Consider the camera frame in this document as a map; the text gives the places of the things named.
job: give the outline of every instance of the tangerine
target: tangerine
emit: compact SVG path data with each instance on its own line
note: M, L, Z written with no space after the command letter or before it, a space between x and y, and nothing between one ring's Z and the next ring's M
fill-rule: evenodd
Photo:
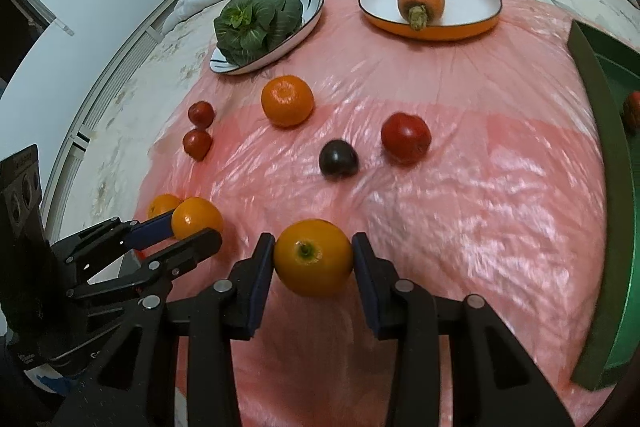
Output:
M293 127L309 118L314 94L308 84L292 74L267 82L260 97L262 110L277 127Z
M340 291L353 269L344 232L329 221L306 219L287 227L276 241L273 264L284 285L305 297Z

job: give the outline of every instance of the white oval dish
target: white oval dish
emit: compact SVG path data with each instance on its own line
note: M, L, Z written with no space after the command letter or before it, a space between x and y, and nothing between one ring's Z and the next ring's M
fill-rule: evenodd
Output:
M500 18L502 0L446 0L444 13L421 31L411 29L398 10L398 0L359 0L373 25L390 33L425 41L455 41L489 31Z
M259 70L284 57L303 40L305 40L320 20L324 0L300 0L302 2L302 26L300 29L279 45L274 51L249 62L245 66L237 66L226 60L225 55L216 47L211 55L209 67L214 73L220 74L244 74Z

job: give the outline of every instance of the white wall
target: white wall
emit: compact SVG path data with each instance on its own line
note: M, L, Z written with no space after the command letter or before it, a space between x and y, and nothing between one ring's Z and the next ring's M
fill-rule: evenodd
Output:
M0 98L0 128L12 130L0 140L0 158L36 143L46 186L90 89L114 54L163 1L44 0L75 34L71 37L51 25L12 77Z

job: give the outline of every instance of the metal screw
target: metal screw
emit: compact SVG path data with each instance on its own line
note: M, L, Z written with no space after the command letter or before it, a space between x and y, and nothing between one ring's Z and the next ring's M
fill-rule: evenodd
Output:
M485 304L484 299L479 296L479 295L469 295L466 298L466 303L471 306L472 308L475 308L476 310L479 310L480 308L482 308Z
M157 295L147 295L142 299L142 307L145 310L152 310L153 308L157 308L160 302L160 298Z
M399 279L396 281L396 290L402 293L409 293L414 290L414 283L407 279Z
M213 289L218 293L228 292L233 287L234 284L229 279L220 279L213 284Z

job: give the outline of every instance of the red fruit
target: red fruit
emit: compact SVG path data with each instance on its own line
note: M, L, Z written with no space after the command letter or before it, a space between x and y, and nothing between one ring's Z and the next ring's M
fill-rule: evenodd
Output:
M396 112L382 125L382 145L398 163L411 165L424 158L431 145L431 131L416 114Z
M196 162L204 160L207 152L211 149L213 140L209 133L202 129L192 129L182 138L182 147L184 151L191 156Z
M189 108L188 117L198 129L204 130L213 123L216 112L209 102L200 100Z
M626 97L622 117L629 130L640 130L640 91L634 91Z

